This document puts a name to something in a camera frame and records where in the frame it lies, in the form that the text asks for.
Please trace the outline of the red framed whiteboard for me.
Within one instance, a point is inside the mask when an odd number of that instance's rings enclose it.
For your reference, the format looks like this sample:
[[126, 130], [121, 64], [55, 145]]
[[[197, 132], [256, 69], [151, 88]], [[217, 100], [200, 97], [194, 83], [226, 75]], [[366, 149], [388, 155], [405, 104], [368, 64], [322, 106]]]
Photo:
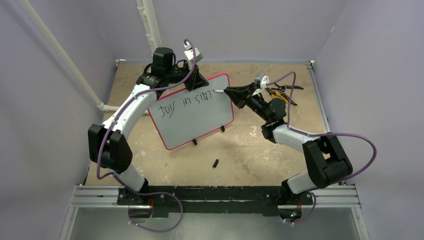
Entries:
[[148, 108], [167, 150], [181, 147], [234, 121], [230, 98], [225, 93], [213, 91], [228, 87], [229, 75], [221, 73], [207, 81], [208, 86], [192, 91], [180, 89], [159, 98]]

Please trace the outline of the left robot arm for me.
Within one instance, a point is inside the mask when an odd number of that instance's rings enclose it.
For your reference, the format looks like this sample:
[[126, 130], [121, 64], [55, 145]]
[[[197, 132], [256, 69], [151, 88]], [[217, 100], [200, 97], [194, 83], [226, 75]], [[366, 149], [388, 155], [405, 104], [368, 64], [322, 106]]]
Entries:
[[127, 137], [166, 90], [181, 84], [189, 91], [208, 86], [197, 66], [203, 58], [201, 52], [190, 43], [185, 48], [182, 66], [171, 48], [156, 48], [152, 62], [144, 68], [123, 104], [102, 124], [92, 124], [87, 132], [89, 159], [96, 164], [96, 177], [114, 177], [130, 190], [130, 199], [138, 205], [148, 201], [149, 184], [132, 164]]

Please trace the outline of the black marker cap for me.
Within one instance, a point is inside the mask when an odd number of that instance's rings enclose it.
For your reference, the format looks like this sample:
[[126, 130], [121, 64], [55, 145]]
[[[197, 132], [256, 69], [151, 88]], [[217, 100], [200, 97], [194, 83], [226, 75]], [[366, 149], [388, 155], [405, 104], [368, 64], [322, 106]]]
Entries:
[[218, 164], [219, 164], [219, 159], [216, 159], [215, 162], [213, 163], [212, 167], [216, 168]]

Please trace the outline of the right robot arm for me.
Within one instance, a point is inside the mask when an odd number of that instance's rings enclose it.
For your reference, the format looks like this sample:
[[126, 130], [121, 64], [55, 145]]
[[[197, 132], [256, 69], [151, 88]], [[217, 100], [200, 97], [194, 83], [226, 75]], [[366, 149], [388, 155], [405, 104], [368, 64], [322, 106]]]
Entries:
[[255, 94], [257, 89], [257, 84], [251, 83], [226, 87], [223, 92], [239, 109], [249, 107], [265, 121], [261, 131], [266, 140], [304, 155], [306, 171], [281, 183], [280, 196], [284, 202], [292, 204], [301, 193], [326, 188], [353, 173], [353, 166], [335, 135], [312, 136], [290, 128], [284, 120], [286, 102], [280, 98], [267, 102], [261, 94]]

